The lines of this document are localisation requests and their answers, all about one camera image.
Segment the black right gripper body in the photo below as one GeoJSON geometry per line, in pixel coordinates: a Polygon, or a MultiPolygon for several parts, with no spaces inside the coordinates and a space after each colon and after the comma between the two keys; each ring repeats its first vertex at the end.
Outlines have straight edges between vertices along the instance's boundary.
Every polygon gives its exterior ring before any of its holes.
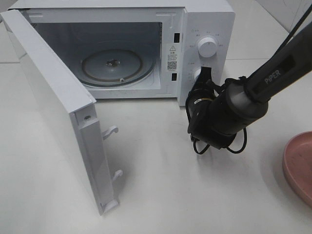
{"type": "Polygon", "coordinates": [[[206,143],[203,149],[207,150],[211,146],[217,149],[227,148],[234,140],[233,135],[222,135],[212,128],[209,107],[216,96],[210,82],[200,84],[197,79],[185,103],[189,122],[187,132],[191,135],[194,150],[200,141],[206,143]]]}

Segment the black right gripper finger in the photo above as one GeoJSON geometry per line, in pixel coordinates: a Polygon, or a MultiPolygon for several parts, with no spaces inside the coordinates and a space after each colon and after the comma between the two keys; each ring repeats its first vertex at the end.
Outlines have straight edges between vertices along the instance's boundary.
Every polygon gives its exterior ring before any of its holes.
{"type": "Polygon", "coordinates": [[[212,68],[201,66],[198,82],[200,84],[206,84],[208,81],[212,81],[212,68]]]}

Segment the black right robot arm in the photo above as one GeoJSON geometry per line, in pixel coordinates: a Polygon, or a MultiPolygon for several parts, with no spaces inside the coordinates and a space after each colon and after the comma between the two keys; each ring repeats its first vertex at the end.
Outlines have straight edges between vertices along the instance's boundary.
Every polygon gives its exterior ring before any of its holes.
{"type": "Polygon", "coordinates": [[[185,107],[193,144],[226,148],[240,131],[268,110],[268,101],[312,70],[312,25],[308,24],[248,78],[228,78],[219,86],[212,69],[202,67],[188,94],[185,107]]]}

